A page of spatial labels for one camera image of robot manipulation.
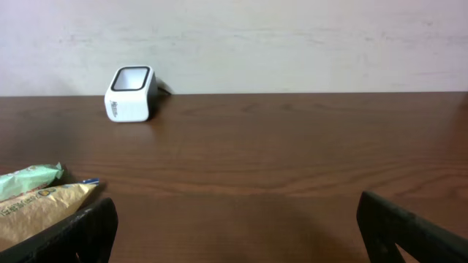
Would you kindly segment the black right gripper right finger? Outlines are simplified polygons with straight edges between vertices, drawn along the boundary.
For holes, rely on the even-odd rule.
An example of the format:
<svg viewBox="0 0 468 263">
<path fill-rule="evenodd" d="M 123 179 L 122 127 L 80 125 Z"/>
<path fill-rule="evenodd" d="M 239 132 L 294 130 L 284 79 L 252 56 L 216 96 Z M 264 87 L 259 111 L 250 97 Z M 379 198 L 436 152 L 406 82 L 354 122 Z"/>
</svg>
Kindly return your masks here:
<svg viewBox="0 0 468 263">
<path fill-rule="evenodd" d="M 467 240 L 381 196 L 361 194 L 356 218 L 371 262 L 405 263 L 400 248 L 418 262 L 467 263 Z"/>
</svg>

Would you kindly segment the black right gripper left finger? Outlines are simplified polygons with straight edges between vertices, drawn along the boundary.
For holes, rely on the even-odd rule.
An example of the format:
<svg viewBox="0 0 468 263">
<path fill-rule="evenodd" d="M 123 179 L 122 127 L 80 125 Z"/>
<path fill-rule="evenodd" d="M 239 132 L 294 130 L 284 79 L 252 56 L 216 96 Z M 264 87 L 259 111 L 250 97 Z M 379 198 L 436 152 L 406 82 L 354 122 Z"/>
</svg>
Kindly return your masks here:
<svg viewBox="0 0 468 263">
<path fill-rule="evenodd" d="M 108 262 L 118 228 L 116 206 L 101 199 L 1 252 L 1 263 Z"/>
</svg>

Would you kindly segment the yellow snack bag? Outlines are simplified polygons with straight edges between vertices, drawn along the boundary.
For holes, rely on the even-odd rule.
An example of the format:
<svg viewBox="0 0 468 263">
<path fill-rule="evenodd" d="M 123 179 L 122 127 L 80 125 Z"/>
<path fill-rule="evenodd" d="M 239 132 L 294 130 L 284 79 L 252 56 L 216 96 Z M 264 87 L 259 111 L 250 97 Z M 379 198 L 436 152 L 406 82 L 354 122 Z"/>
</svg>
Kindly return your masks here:
<svg viewBox="0 0 468 263">
<path fill-rule="evenodd" d="M 6 250 L 75 213 L 99 185 L 90 179 L 36 190 L 1 203 L 1 250 Z"/>
</svg>

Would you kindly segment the teal wet wipes pack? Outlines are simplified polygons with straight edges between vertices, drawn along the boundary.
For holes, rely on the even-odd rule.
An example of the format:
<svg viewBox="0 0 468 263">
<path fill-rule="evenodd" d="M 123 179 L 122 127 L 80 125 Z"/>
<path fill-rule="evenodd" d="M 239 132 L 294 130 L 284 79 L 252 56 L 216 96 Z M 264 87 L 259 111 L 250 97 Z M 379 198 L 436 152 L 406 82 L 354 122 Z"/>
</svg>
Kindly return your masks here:
<svg viewBox="0 0 468 263">
<path fill-rule="evenodd" d="M 64 173 L 61 164 L 36 164 L 1 176 L 1 201 L 49 186 Z"/>
</svg>

